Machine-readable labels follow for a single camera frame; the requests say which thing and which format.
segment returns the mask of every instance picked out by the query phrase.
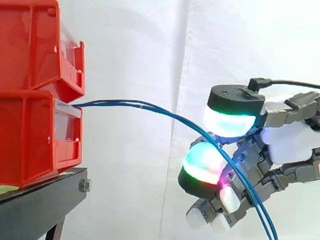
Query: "green led light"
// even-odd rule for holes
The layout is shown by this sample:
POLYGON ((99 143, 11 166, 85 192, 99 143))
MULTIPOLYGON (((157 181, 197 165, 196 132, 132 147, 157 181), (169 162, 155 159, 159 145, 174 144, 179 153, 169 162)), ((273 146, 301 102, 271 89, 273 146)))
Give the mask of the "green led light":
POLYGON ((199 181, 216 185, 226 162, 218 150, 208 142, 190 148, 183 162, 184 170, 199 181))
POLYGON ((213 134, 235 138, 245 135, 255 124, 256 117, 248 115, 228 115, 212 110, 208 106, 204 112, 204 124, 213 134))

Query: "black metal stand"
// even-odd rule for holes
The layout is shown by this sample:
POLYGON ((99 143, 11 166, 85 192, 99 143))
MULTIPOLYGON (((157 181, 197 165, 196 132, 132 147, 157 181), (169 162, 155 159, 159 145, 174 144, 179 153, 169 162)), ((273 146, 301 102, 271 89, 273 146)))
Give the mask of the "black metal stand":
POLYGON ((0 239, 60 240, 65 216, 87 196, 87 169, 0 195, 0 239))

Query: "wrinkled white cloth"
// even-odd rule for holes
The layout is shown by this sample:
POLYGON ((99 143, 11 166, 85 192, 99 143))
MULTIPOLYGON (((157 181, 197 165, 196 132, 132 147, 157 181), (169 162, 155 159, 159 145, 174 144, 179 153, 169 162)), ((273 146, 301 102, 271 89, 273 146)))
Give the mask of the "wrinkled white cloth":
MULTIPOLYGON (((85 42, 86 94, 139 99, 202 125, 210 88, 251 77, 320 84, 316 0, 60 0, 63 20, 85 42)), ((305 91, 273 86, 267 97, 305 91)), ((66 218, 68 240, 263 240, 254 209, 230 232, 188 228, 196 200, 177 176, 198 135, 139 109, 84 109, 83 164, 92 189, 66 218)), ((315 240, 319 183, 296 184, 266 207, 281 240, 315 240)))

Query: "red storage bin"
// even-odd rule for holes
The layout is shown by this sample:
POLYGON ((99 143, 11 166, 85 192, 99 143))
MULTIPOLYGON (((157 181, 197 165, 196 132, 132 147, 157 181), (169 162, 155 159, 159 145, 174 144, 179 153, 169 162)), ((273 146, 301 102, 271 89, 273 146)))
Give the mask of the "red storage bin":
POLYGON ((0 185, 24 188, 81 163, 82 111, 46 90, 0 92, 0 185))
POLYGON ((49 90, 69 103, 82 97, 84 43, 60 20, 56 0, 0 0, 0 90, 49 90))

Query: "blue wire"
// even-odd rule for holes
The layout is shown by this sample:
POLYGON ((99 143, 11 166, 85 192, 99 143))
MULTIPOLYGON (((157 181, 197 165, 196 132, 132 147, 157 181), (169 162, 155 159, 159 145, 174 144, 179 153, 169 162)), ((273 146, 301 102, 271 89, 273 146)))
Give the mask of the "blue wire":
POLYGON ((254 186, 251 184, 251 182, 248 179, 248 177, 246 176, 246 174, 243 173, 243 171, 235 164, 235 162, 228 156, 228 154, 223 149, 221 149, 218 146, 218 144, 212 139, 212 137, 207 132, 205 132, 200 126, 196 125, 192 121, 190 121, 182 116, 171 113, 162 107, 156 106, 156 105, 148 103, 148 102, 139 101, 139 100, 124 100, 124 99, 96 100, 96 101, 90 101, 90 102, 86 102, 86 103, 82 103, 82 104, 75 104, 73 106, 77 107, 77 108, 79 108, 79 107, 113 107, 113 106, 127 106, 127 107, 140 108, 140 109, 145 109, 145 110, 149 110, 152 112, 156 112, 159 114, 167 115, 169 117, 172 117, 172 118, 180 121, 181 123, 187 125, 188 127, 192 128, 193 130, 195 130, 196 132, 201 134, 209 143, 214 145, 217 148, 217 150, 220 152, 220 154, 225 158, 225 160, 233 167, 233 169, 235 170, 236 174, 239 176, 239 179, 241 180, 242 184, 246 188, 247 193, 252 200, 252 203, 257 211, 257 214, 261 220, 261 223, 266 231, 268 238, 270 240, 272 239, 271 235, 269 233, 269 230, 266 226, 265 220, 263 219, 263 217, 261 215, 261 212, 260 212, 258 205, 260 206, 261 210, 263 211, 263 213, 265 215, 267 222, 269 223, 269 226, 272 231, 272 235, 273 235, 274 239, 278 240, 278 235, 277 235, 275 226, 274 226, 266 208, 264 207, 258 193, 256 192, 254 186), (146 106, 138 105, 138 104, 129 104, 129 103, 139 103, 139 104, 143 104, 146 106))

